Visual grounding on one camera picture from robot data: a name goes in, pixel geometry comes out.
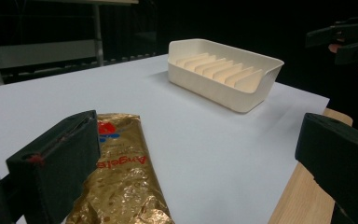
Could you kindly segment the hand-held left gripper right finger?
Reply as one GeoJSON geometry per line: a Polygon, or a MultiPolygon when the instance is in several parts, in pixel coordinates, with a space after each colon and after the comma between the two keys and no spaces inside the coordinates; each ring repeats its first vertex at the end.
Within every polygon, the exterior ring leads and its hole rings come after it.
{"type": "Polygon", "coordinates": [[[295,158],[334,199],[347,224],[358,224],[358,130],[337,119],[307,113],[295,158]]]}

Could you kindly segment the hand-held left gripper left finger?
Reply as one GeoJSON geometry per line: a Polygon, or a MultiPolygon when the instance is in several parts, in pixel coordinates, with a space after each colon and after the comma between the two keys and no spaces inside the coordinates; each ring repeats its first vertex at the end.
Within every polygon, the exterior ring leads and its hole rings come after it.
{"type": "Polygon", "coordinates": [[[97,115],[67,117],[7,159],[27,224],[61,224],[100,159],[97,115]]]}

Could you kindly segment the gold foil snack packet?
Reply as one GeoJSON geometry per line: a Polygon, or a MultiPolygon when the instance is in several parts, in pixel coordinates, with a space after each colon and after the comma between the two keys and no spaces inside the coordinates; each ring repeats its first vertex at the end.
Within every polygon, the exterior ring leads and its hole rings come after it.
{"type": "Polygon", "coordinates": [[[141,119],[98,116],[101,158],[65,224],[175,224],[155,174],[141,119]]]}

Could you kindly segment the cream plastic tray with dividers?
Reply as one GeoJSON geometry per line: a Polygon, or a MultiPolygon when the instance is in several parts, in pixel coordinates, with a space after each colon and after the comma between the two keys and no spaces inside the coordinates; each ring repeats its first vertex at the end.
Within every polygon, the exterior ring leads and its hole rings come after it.
{"type": "Polygon", "coordinates": [[[175,85],[239,113],[261,104],[283,61],[205,39],[169,44],[168,77],[175,85]]]}

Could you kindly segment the grey shelf board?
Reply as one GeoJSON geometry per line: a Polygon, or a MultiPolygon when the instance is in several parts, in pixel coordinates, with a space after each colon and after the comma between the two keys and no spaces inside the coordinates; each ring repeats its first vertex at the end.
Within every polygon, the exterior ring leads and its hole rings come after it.
{"type": "Polygon", "coordinates": [[[0,69],[96,57],[95,40],[0,46],[0,69]]]}

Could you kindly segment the white paper sheet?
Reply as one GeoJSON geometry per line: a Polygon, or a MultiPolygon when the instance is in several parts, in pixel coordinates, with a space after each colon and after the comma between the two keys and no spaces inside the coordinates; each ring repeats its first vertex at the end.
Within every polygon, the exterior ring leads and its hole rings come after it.
{"type": "Polygon", "coordinates": [[[302,119],[327,99],[278,83],[241,114],[172,84],[167,69],[158,56],[0,86],[0,175],[66,117],[137,114],[175,224],[268,224],[296,167],[302,119]]]}

